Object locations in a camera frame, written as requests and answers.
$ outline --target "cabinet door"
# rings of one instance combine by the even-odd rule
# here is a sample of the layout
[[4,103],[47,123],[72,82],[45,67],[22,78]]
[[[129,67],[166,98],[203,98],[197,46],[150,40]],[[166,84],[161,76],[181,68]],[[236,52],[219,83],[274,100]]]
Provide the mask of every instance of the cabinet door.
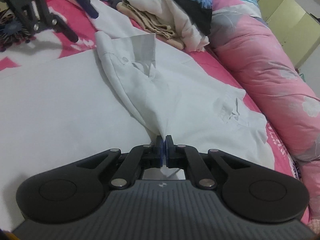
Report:
[[305,10],[295,0],[283,0],[267,20],[268,27],[281,43],[305,13]]
[[283,0],[259,0],[258,4],[263,20],[266,22],[276,11]]
[[287,37],[281,42],[281,45],[295,68],[299,68],[318,46],[319,38],[319,23],[306,13],[302,19],[290,29]]

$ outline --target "metal screw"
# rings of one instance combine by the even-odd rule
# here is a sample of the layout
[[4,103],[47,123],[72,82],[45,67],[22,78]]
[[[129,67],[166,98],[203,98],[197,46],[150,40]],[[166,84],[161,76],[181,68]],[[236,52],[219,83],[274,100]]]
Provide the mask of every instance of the metal screw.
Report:
[[212,179],[201,179],[199,184],[203,187],[212,187],[214,186],[215,182]]
[[123,187],[127,184],[127,181],[125,179],[113,179],[111,181],[111,185],[115,187]]

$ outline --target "cream garment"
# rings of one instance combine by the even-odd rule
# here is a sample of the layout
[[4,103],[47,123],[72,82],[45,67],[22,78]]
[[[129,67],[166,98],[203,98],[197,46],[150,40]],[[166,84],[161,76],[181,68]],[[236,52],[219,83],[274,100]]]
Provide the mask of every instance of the cream garment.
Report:
[[139,11],[147,11],[155,15],[163,24],[175,26],[177,34],[186,46],[186,51],[203,51],[209,44],[208,37],[204,36],[189,16],[173,0],[127,0]]
[[157,62],[154,34],[112,40],[97,32],[96,42],[111,85],[145,127],[172,135],[175,144],[217,148],[274,169],[267,121],[244,105],[244,90],[183,63]]

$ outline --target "bed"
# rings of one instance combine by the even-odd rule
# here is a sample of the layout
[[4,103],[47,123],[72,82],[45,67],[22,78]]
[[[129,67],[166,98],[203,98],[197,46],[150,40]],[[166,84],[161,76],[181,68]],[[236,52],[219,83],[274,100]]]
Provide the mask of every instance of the bed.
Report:
[[[5,52],[0,54],[0,82],[3,82],[7,77],[15,75],[16,73],[25,71],[28,68],[33,68],[39,64],[48,63],[58,58],[68,57],[80,52],[95,50],[95,32],[97,31],[92,23],[88,20],[85,13],[67,0],[47,0],[49,10],[53,13],[59,14],[69,26],[78,34],[79,41],[71,43],[63,34],[54,33],[51,30],[44,31],[36,35],[35,40],[29,44],[20,44],[12,46]],[[139,28],[139,25],[132,21],[132,25]],[[189,52],[188,53],[204,70],[205,72],[231,86],[242,88],[233,75],[223,67],[221,62],[217,59],[213,50],[209,48],[205,52]],[[261,112],[251,97],[246,94],[244,97],[245,105],[252,111]],[[281,141],[272,125],[268,122],[266,125],[268,135],[267,143],[270,145],[274,155],[274,169],[281,173],[299,179],[299,173],[296,165],[290,157],[284,143]],[[6,131],[1,131],[2,138],[6,137]],[[23,156],[23,153],[7,153],[9,157],[1,155],[1,165],[12,165],[10,169],[0,169],[0,216],[1,227],[3,229],[11,230],[22,222],[22,216],[19,208],[15,203],[15,191],[19,184],[36,173],[53,169],[58,166],[79,160],[97,152],[92,152],[97,149],[86,149],[82,154],[77,155],[79,145],[70,148],[72,153],[60,154],[59,159],[55,160],[54,156],[48,154],[32,156]],[[308,209],[306,210],[302,222],[307,224],[309,222]]]

